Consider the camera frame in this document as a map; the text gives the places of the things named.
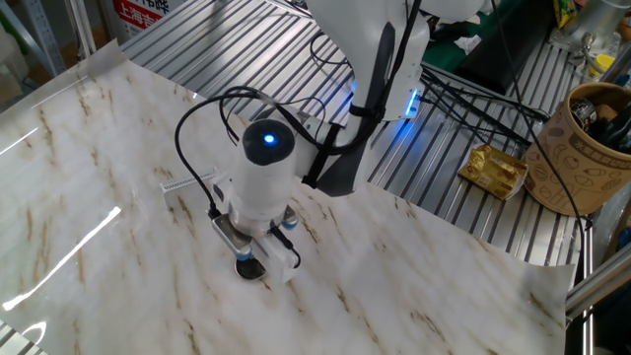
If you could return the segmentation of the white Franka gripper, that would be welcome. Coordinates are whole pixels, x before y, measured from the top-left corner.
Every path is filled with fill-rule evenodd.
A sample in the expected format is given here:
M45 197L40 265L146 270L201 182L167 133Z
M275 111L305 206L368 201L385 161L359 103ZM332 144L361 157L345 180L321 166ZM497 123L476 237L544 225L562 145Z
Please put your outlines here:
M226 207L228 213L212 217L213 228L235 255L237 274L245 280L257 280L264 276L275 282L291 280L300 267L300 254L293 243L284 235L282 228L294 229L299 218L289 206L284 215L272 220L262 229L261 238L255 238L239 231L231 216L235 214L229 204L232 182L227 176L211 178L211 193L219 207Z

